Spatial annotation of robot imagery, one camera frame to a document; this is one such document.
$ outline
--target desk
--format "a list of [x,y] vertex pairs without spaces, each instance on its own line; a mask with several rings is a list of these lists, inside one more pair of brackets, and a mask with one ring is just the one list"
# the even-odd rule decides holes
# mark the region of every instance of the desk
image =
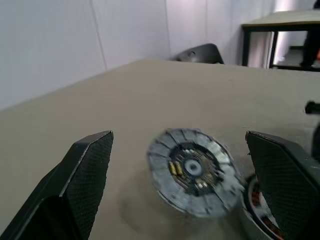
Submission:
[[104,195],[90,235],[103,239],[242,240],[236,218],[185,218],[151,184],[146,150],[165,128],[200,128],[254,172],[248,130],[300,143],[308,152],[319,99],[317,73],[141,60],[0,112],[0,232],[72,143],[113,130]]
[[320,10],[278,11],[242,25],[244,32],[242,65],[248,66],[252,32],[273,32],[269,68],[320,72],[320,68],[275,65],[278,32],[320,30]]

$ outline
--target brushless motor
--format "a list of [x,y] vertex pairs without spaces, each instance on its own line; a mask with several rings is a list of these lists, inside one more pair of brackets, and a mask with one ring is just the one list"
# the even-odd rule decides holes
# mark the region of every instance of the brushless motor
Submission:
[[240,199],[240,174],[227,149],[194,128],[168,129],[147,151],[159,195],[181,212],[220,218]]

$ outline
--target circular motor part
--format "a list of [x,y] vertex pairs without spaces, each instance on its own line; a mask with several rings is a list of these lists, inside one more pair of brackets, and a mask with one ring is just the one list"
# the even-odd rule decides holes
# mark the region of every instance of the circular motor part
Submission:
[[283,240],[284,235],[267,205],[256,175],[248,177],[246,181],[240,214],[248,235],[253,240]]
[[199,129],[166,130],[148,148],[147,160],[159,195],[181,212],[223,217],[243,190],[230,153]]

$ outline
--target black table frame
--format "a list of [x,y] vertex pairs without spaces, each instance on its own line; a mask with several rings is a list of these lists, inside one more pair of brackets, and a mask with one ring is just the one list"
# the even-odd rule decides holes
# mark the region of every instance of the black table frame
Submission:
[[302,66],[288,66],[288,65],[276,65],[274,64],[276,46],[278,40],[278,32],[298,32],[298,31],[311,31],[319,30],[320,23],[290,23],[282,25],[242,25],[244,38],[243,38],[243,53],[242,53],[242,66],[248,66],[249,62],[249,51],[250,51],[250,40],[252,32],[274,32],[273,41],[271,47],[269,68],[278,68],[286,70],[299,70],[299,71],[310,71],[320,72],[320,68],[302,67]]

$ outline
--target person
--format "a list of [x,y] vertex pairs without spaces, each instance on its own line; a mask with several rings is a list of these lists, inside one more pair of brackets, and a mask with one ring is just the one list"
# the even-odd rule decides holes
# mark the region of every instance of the person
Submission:
[[[314,9],[320,9],[320,0],[317,0],[313,6]],[[317,59],[320,49],[320,30],[308,31],[303,45],[303,60],[301,67],[311,67]]]

